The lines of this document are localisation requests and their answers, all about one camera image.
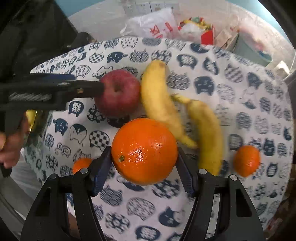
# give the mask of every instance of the blue gripper pad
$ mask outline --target blue gripper pad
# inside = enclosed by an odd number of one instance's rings
[[[195,168],[196,164],[190,165],[193,168],[193,170],[191,170],[191,172],[190,172],[186,162],[188,162],[186,154],[184,153],[184,151],[182,150],[181,147],[178,147],[178,158],[177,158],[175,166],[177,168],[177,171],[180,176],[180,179],[181,179],[181,182],[182,182],[185,192],[187,192],[190,195],[190,197],[194,197],[196,190],[194,189],[194,181],[195,180],[194,180],[192,174],[196,170],[196,168]]]
[[[112,165],[111,146],[106,146],[102,155],[94,159],[89,166],[89,177],[92,181],[92,196],[97,196],[102,191]]]

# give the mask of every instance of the orange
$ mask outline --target orange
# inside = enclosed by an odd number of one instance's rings
[[[253,146],[242,146],[234,156],[233,167],[242,177],[247,177],[256,171],[259,163],[260,154],[257,148]]]
[[[73,165],[73,168],[72,168],[73,169],[73,174],[78,172],[81,168],[89,167],[90,164],[91,164],[91,159],[90,158],[80,158],[80,159],[78,159]]]
[[[117,171],[137,185],[164,180],[178,156],[177,141],[168,128],[153,119],[138,118],[126,123],[112,142]]]

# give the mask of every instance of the human hand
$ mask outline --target human hand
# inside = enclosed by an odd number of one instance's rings
[[[9,169],[17,164],[24,142],[24,135],[28,130],[29,123],[27,117],[24,116],[16,133],[7,137],[0,132],[0,163],[3,163],[5,169]]]

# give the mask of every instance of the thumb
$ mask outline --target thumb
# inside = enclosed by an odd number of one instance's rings
[[[3,149],[6,142],[6,135],[0,132],[0,151]]]

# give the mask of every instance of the white patterned tablecloth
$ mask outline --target white patterned tablecloth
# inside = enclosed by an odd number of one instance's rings
[[[167,63],[171,93],[206,102],[220,118],[225,141],[220,175],[235,173],[232,159],[241,145],[259,149],[259,168],[240,180],[265,228],[286,190],[294,150],[287,87],[271,70],[211,45],[123,37],[72,50],[31,73],[75,74],[77,79],[98,81],[113,69],[125,69],[140,80],[154,59]],[[184,109],[177,107],[192,134]],[[144,114],[139,108],[121,119],[106,118],[92,98],[75,99],[66,111],[51,113],[37,145],[25,149],[25,159],[42,183],[52,173],[69,175],[77,159],[100,156],[124,123]],[[184,151],[196,158],[194,151]],[[72,196],[67,197],[74,214]],[[215,230],[218,199],[216,194],[207,237]],[[184,192],[176,169],[161,183],[137,186],[124,180],[114,167],[103,191],[92,200],[103,232],[120,241],[179,240],[194,201]]]

